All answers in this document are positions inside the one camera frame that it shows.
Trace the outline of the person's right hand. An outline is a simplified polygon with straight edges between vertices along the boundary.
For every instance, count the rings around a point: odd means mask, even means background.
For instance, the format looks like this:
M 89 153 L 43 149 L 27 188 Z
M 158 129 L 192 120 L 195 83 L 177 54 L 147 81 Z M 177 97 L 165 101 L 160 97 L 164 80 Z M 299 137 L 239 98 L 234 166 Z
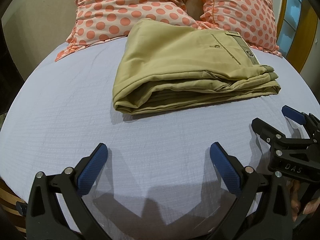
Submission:
M 288 185 L 288 189 L 290 192 L 290 203 L 292 210 L 292 220 L 295 222 L 298 218 L 298 213 L 301 210 L 301 204 L 298 200 L 298 190 L 300 188 L 300 182 L 297 180 L 292 180 Z M 319 206 L 319 198 L 314 199 L 303 208 L 303 215 L 310 215 L 316 212 L 317 207 Z

